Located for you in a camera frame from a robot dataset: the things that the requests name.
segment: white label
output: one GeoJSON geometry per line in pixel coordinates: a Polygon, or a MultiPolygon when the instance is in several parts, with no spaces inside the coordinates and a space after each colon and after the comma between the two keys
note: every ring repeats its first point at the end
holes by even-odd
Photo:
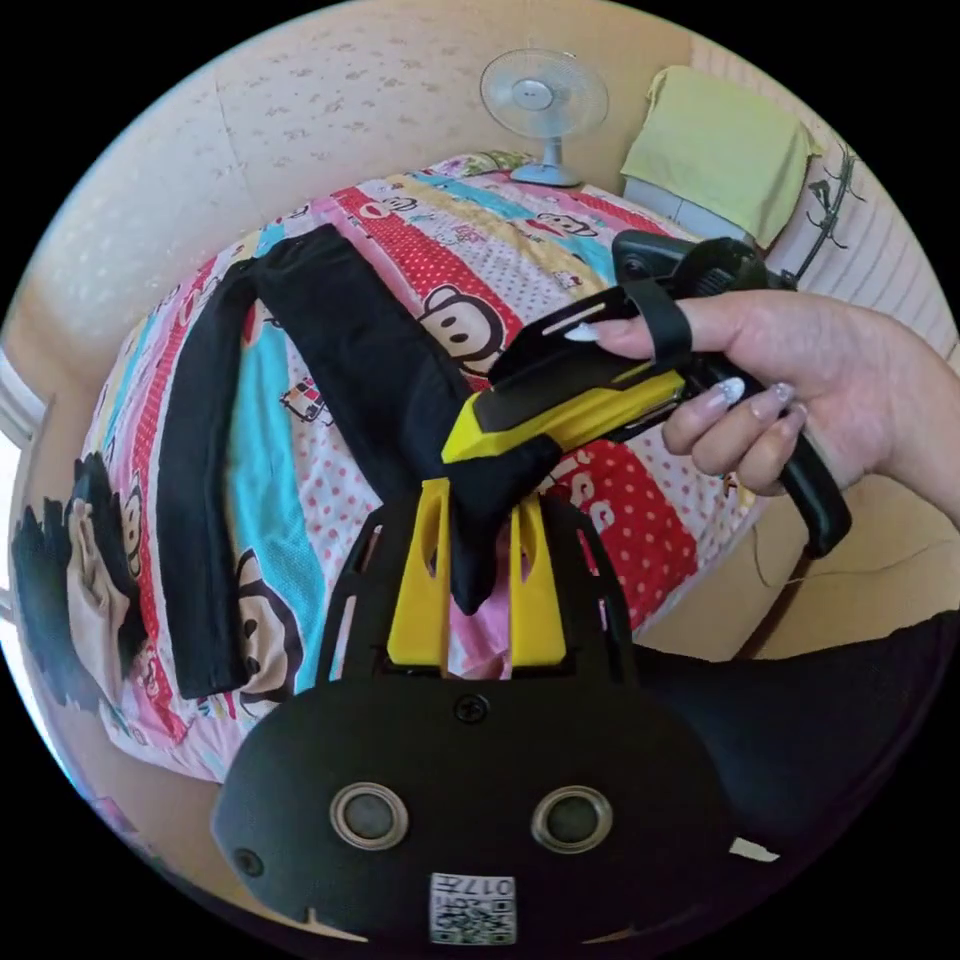
{"type": "Polygon", "coordinates": [[[513,877],[431,874],[430,942],[484,947],[516,943],[513,877]]]}
{"type": "Polygon", "coordinates": [[[730,852],[738,857],[746,857],[748,860],[759,860],[761,863],[773,863],[774,860],[780,859],[779,853],[771,853],[766,847],[752,840],[744,840],[743,837],[737,837],[733,841],[730,852]]]}

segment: hand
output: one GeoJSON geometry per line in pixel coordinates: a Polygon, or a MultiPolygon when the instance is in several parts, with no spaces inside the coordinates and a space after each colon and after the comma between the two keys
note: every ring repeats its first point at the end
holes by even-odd
{"type": "MultiPolygon", "coordinates": [[[[931,357],[942,364],[897,321],[828,297],[749,291],[678,306],[690,321],[694,350],[726,354],[768,389],[738,403],[742,381],[719,384],[674,411],[664,444],[691,456],[704,473],[735,471],[761,496],[782,492],[777,478],[805,426],[841,488],[892,469],[897,405],[924,389],[931,357]]],[[[640,318],[592,329],[613,353],[651,355],[640,318]]]]}

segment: electric fan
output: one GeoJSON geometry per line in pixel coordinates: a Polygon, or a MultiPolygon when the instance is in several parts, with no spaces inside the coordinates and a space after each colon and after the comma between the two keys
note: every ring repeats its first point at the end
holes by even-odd
{"type": "Polygon", "coordinates": [[[607,116],[607,88],[593,70],[572,53],[511,50],[483,71],[480,98],[511,133],[545,141],[543,160],[518,167],[512,179],[550,187],[583,182],[563,164],[562,138],[592,130],[607,116]]]}

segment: screw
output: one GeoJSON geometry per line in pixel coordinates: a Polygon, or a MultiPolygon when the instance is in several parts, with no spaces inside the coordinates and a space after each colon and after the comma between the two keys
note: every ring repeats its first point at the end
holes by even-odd
{"type": "Polygon", "coordinates": [[[453,715],[461,723],[480,723],[487,715],[489,706],[483,697],[468,693],[461,697],[453,707],[453,715]]]}
{"type": "Polygon", "coordinates": [[[263,873],[263,861],[252,850],[235,850],[233,862],[237,869],[248,877],[259,877],[263,873]]]}

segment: green towel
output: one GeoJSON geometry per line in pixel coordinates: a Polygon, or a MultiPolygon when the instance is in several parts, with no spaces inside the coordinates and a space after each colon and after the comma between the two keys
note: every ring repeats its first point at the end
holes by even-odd
{"type": "Polygon", "coordinates": [[[661,70],[621,173],[746,230],[766,249],[793,214],[823,148],[772,100],[690,67],[661,70]]]}

